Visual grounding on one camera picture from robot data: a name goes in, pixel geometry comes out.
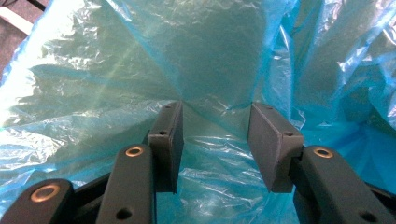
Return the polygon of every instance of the plastic liner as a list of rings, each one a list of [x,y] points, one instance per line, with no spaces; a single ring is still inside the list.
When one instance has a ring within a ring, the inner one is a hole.
[[[3,73],[0,214],[42,179],[109,172],[175,100],[185,148],[160,223],[298,222],[251,157],[252,101],[396,192],[395,13],[361,0],[51,2]]]

